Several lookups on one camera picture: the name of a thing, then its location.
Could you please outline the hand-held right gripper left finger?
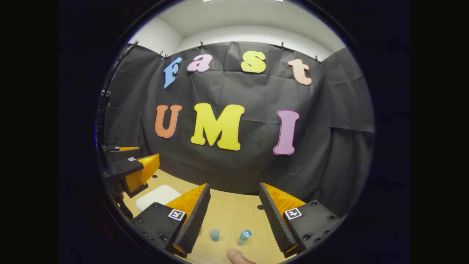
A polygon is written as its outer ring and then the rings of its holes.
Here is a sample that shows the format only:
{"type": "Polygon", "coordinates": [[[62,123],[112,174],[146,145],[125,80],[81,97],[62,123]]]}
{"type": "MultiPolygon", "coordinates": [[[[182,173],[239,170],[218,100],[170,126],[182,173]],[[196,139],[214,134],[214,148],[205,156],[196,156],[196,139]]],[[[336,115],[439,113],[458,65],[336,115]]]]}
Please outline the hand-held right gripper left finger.
{"type": "Polygon", "coordinates": [[[151,246],[186,258],[193,250],[204,222],[210,185],[202,184],[167,204],[151,203],[132,223],[151,246]]]}

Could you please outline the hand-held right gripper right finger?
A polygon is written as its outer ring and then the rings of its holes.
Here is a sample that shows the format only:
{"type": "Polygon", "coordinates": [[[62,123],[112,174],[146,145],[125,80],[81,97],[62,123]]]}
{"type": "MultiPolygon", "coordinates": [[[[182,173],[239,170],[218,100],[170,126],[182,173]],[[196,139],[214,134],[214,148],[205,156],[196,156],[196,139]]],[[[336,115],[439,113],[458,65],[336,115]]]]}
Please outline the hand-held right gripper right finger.
{"type": "Polygon", "coordinates": [[[303,202],[266,183],[259,184],[259,198],[286,258],[318,246],[342,222],[319,201],[303,202]]]}

